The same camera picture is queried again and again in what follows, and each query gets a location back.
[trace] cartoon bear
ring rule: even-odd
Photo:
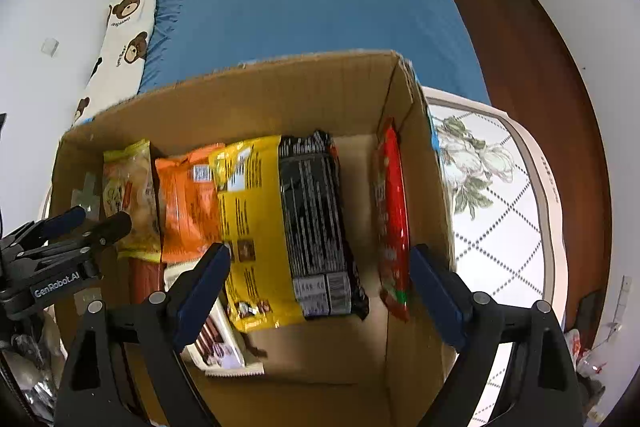
[[[124,61],[127,64],[132,64],[139,58],[146,57],[146,32],[140,32],[127,46],[127,51],[124,53]]]
[[[74,123],[76,123],[76,121],[78,121],[78,118],[82,116],[82,113],[84,113],[84,110],[88,105],[89,97],[83,98],[82,100],[80,100],[80,102],[78,102],[78,108],[76,109],[76,115],[74,116]]]
[[[100,66],[100,64],[102,64],[102,57],[98,57],[98,61],[95,63],[91,76],[94,76],[95,72],[98,71],[98,66]]]
[[[113,14],[118,19],[124,19],[128,17],[133,12],[135,12],[140,6],[140,0],[122,0],[119,4],[113,7]]]

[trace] blue gripper pad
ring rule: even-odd
[[[426,245],[413,247],[409,275],[422,304],[429,311],[442,341],[460,352],[466,344],[465,325],[470,320],[471,292],[460,277],[441,267]]]
[[[85,217],[86,213],[82,206],[73,206],[64,214],[49,217],[49,219],[43,221],[42,228],[40,229],[40,237],[43,239],[60,237],[63,233],[69,233],[82,225]]]
[[[198,338],[231,268],[231,256],[228,248],[217,244],[213,247],[215,247],[214,251],[209,248],[193,270],[181,274],[171,288],[171,290],[176,289],[181,293],[184,290],[183,286],[188,285],[188,294],[178,308],[174,333],[174,347],[178,353],[184,349],[184,346],[193,344]]]

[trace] plastic bag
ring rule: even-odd
[[[234,326],[252,331],[350,313],[364,319],[369,299],[344,235],[331,137],[245,140],[209,161],[231,251],[225,288]]]
[[[380,244],[380,298],[393,315],[407,321],[409,223],[404,201],[398,135],[392,121],[385,125],[382,140],[374,153],[373,173]]]
[[[129,302],[140,304],[153,292],[164,287],[162,263],[129,258]]]
[[[182,272],[193,269],[198,261],[177,263],[164,270],[164,288],[168,291]],[[242,377],[264,373],[262,363],[245,351],[244,340],[235,333],[225,309],[216,299],[209,317],[194,344],[186,347],[191,360],[210,377]]]
[[[209,154],[223,147],[210,145],[184,156],[158,158],[159,196],[164,216],[162,261],[199,259],[220,241],[220,212]]]
[[[119,257],[160,262],[160,232],[148,140],[104,152],[102,204],[107,217],[124,210],[131,232],[116,243]]]

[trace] blue bed sheet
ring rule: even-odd
[[[425,86],[489,103],[453,0],[157,0],[140,92],[242,62],[396,50]]]

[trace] wall switch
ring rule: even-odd
[[[53,54],[56,52],[56,49],[58,48],[59,44],[60,43],[56,39],[47,37],[46,39],[44,39],[44,42],[42,43],[42,47],[40,48],[40,51],[43,52],[45,55],[49,55],[49,57],[53,57]]]

